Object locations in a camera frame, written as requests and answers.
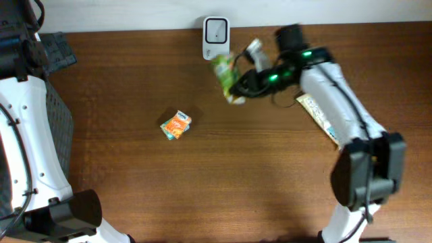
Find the white wall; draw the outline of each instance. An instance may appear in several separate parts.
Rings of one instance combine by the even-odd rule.
[[[232,27],[432,20],[432,0],[42,0],[43,32],[198,28],[199,17]]]

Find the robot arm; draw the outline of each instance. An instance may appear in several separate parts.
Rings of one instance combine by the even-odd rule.
[[[28,0],[0,1],[0,23],[0,240],[134,242],[102,218],[96,192],[74,194],[66,179],[73,121],[47,80],[74,62],[48,62],[64,40],[45,49]]]
[[[277,60],[282,63],[265,69],[257,66],[267,58],[254,40],[245,52],[256,69],[239,78],[230,92],[255,98],[297,84],[316,100],[342,148],[331,173],[339,203],[319,239],[357,243],[367,223],[372,222],[372,214],[399,190],[406,145],[400,134],[388,134],[366,111],[326,48],[309,49],[299,25],[281,28],[276,40],[280,50]]]
[[[333,82],[337,82],[337,85],[344,91],[344,93],[340,92]],[[310,68],[302,72],[300,86],[304,92],[309,93],[319,104],[320,108],[326,115],[326,118],[332,124],[341,147],[351,144],[352,141],[356,139],[362,141],[380,139],[383,137],[383,134],[386,133],[384,128],[369,115],[350,87],[346,84],[341,68],[338,64],[325,62],[312,65]],[[367,124],[366,129],[370,134],[369,138],[363,131],[362,124],[359,122],[356,112],[353,110],[350,101],[347,100],[347,97],[345,97],[344,94],[349,96],[349,100],[354,103],[360,115],[365,120]],[[399,140],[398,143],[402,145],[402,148],[398,149],[398,151],[403,152],[405,148],[403,141]],[[401,156],[400,159],[401,161],[398,161],[398,167],[401,167],[402,165],[403,156]],[[387,183],[389,184],[390,189],[388,193],[393,193],[396,190],[396,185],[393,184],[391,180],[388,180]],[[341,185],[333,184],[332,181],[332,186],[335,190],[335,194],[337,194],[338,188]],[[324,228],[319,237],[325,243],[358,243],[363,230],[367,226],[365,214],[370,213],[373,215],[381,207],[380,204],[373,201],[369,203],[370,204],[367,205],[369,210],[368,212],[365,211],[366,208],[364,206],[352,211],[349,207],[345,207],[338,203],[330,219],[329,225]]]

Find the white power socket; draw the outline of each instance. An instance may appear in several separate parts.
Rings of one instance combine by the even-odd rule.
[[[225,17],[207,17],[202,24],[202,56],[212,60],[230,53],[230,21]]]

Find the wooden table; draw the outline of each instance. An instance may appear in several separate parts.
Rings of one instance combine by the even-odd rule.
[[[273,59],[275,30],[234,28],[232,50],[258,37]],[[402,190],[363,236],[432,242],[432,23],[304,33],[329,47],[365,107],[408,144]],[[75,192],[97,191],[116,229],[137,242],[258,242],[315,236],[327,225],[332,141],[300,105],[228,105],[202,57],[201,30],[67,37],[78,64],[51,82],[75,120],[69,181]],[[177,109],[193,122],[168,141],[159,125]]]

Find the orange snack bag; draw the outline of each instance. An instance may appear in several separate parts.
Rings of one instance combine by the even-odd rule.
[[[181,111],[177,111],[177,114],[168,122],[164,129],[178,139],[191,122],[192,118]]]

